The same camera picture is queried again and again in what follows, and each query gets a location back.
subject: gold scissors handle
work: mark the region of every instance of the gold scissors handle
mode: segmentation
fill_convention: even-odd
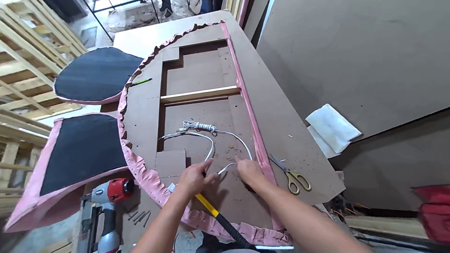
[[[292,194],[294,194],[294,195],[298,195],[300,193],[300,188],[297,185],[297,181],[295,180],[294,175],[292,175],[289,172],[284,172],[284,173],[288,177],[288,188],[289,188],[289,191]]]
[[[295,173],[295,172],[292,172],[291,170],[289,170],[289,174],[291,174],[296,180],[297,180],[297,182],[299,182],[300,183],[300,185],[303,187],[303,189],[305,189],[305,190],[307,190],[307,191],[310,191],[311,190],[311,185],[309,184],[309,182],[308,182],[308,180],[306,180],[306,178],[304,177],[304,176],[302,176],[302,175],[300,175],[300,174],[297,174],[297,173]]]

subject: hand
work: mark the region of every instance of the hand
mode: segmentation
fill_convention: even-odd
[[[242,160],[239,157],[235,157],[234,159],[237,163],[236,167],[238,168],[239,175],[247,184],[250,184],[252,179],[265,178],[258,162],[248,159]]]
[[[206,177],[202,173],[206,173],[212,163],[212,159],[206,162],[193,164],[187,167],[181,175],[180,181],[175,188],[189,199],[199,194],[206,186],[211,185],[219,178],[217,173],[210,174]]]

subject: scissors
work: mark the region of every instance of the scissors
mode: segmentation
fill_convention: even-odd
[[[291,170],[289,170],[288,168],[286,168],[281,162],[280,160],[276,159],[272,154],[270,154],[269,159],[272,160],[274,163],[276,163],[276,165],[278,165],[278,167],[280,167],[285,175],[288,177],[288,188],[289,191],[294,194],[294,195],[298,195],[300,193],[300,188],[298,187],[297,182],[303,187],[303,189],[310,191],[311,190],[311,185],[309,184],[308,180],[306,180],[306,178],[300,174],[297,174]],[[305,186],[302,181],[300,181],[300,178],[302,178],[306,184],[308,186]],[[295,186],[296,191],[294,191],[292,189],[292,185]]]

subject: pink fabric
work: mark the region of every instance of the pink fabric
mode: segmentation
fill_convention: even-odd
[[[166,203],[166,201],[169,199],[171,193],[170,191],[165,187],[165,185],[160,181],[158,172],[152,169],[146,169],[144,164],[144,159],[136,154],[133,153],[133,151],[130,149],[130,141],[124,139],[125,137],[125,126],[123,124],[124,114],[125,114],[125,108],[126,108],[126,100],[128,95],[128,87],[133,81],[133,79],[141,74],[141,69],[143,69],[148,63],[150,63],[151,60],[154,59],[154,56],[164,47],[169,45],[170,43],[176,41],[178,38],[182,37],[183,35],[195,31],[197,29],[201,29],[206,26],[211,25],[222,25],[222,29],[224,31],[224,34],[228,38],[228,45],[230,46],[230,51],[233,56],[234,64],[236,66],[236,72],[238,73],[238,85],[241,89],[241,94],[243,95],[244,100],[246,100],[246,104],[248,106],[249,114],[251,115],[252,120],[252,130],[255,137],[255,148],[256,153],[258,156],[258,160],[260,161],[260,164],[263,166],[264,174],[266,177],[270,179],[271,182],[275,183],[275,178],[273,176],[272,170],[270,168],[270,164],[267,158],[267,155],[265,155],[265,149],[264,144],[261,139],[261,135],[259,133],[259,130],[257,128],[256,120],[253,114],[253,111],[250,106],[250,102],[248,101],[248,95],[245,90],[245,86],[242,81],[242,75],[240,73],[239,67],[237,65],[236,56],[234,55],[234,50],[231,45],[230,36],[228,34],[228,30],[226,29],[225,22],[221,21],[220,23],[209,23],[209,24],[203,24],[201,26],[194,25],[194,27],[190,30],[187,30],[183,33],[176,34],[172,39],[166,41],[164,44],[162,44],[159,47],[155,47],[155,50],[153,53],[151,53],[146,59],[143,60],[142,64],[139,66],[139,68],[136,70],[136,72],[130,77],[128,83],[125,85],[125,88],[122,91],[122,95],[119,100],[119,106],[118,106],[118,128],[119,128],[119,136],[121,139],[121,146],[123,153],[125,155],[126,163],[128,164],[128,168],[130,169],[131,173],[135,176],[137,182],[142,187],[142,189],[145,190],[145,192],[155,200],[161,207]],[[225,231],[225,229],[217,222],[217,220],[208,215],[207,213],[203,211],[198,210],[190,210],[188,207],[184,210],[183,217],[181,219],[182,222],[186,223],[189,226],[201,229],[211,235],[219,236],[224,239],[232,239],[231,236]],[[292,245],[292,241],[290,238],[283,233],[280,233],[275,230],[266,229],[266,228],[258,228],[249,224],[246,224],[244,222],[241,222],[241,224],[235,224],[232,223],[232,225],[242,234],[242,236],[251,244],[256,245],[266,245],[266,246],[280,246],[280,245]]]
[[[108,103],[116,102],[119,100],[120,95],[121,95],[121,92],[117,93],[116,95],[114,95],[112,97],[109,97],[107,99],[103,99],[100,101],[74,100],[74,99],[66,99],[66,98],[58,96],[58,95],[56,95],[56,96],[59,99],[61,99],[62,101],[69,102],[69,103],[99,105],[99,104],[108,104]]]
[[[80,210],[80,198],[83,194],[82,186],[90,181],[127,169],[127,167],[113,169],[46,195],[39,196],[50,155],[61,130],[62,123],[63,118],[54,121],[49,139],[41,151],[25,192],[4,227],[5,232],[34,229],[68,218]]]
[[[250,123],[252,124],[253,140],[255,143],[256,157],[258,157],[259,165],[261,166],[263,174],[267,179],[274,185],[277,185],[275,180],[274,172],[270,166],[269,158],[267,157],[266,148],[264,147],[264,142],[262,141],[261,133],[259,132],[258,123],[256,122],[255,114],[253,113],[252,104],[248,97],[247,89],[244,85],[244,79],[242,78],[241,69],[239,68],[238,59],[236,58],[236,53],[234,52],[233,43],[231,42],[230,33],[225,23],[221,24],[222,31],[225,35],[229,50],[231,52],[231,57],[233,58],[234,68],[238,79],[236,80],[236,86],[241,90],[241,96],[244,98],[245,104],[247,105],[248,115],[250,117]],[[281,230],[284,228],[281,224],[278,216],[270,209],[270,215],[272,217],[272,226],[274,230]]]

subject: red nail gun head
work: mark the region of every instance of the red nail gun head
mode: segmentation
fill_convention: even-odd
[[[135,188],[135,182],[128,178],[117,178],[109,181],[108,199],[112,203],[118,203],[131,197]]]

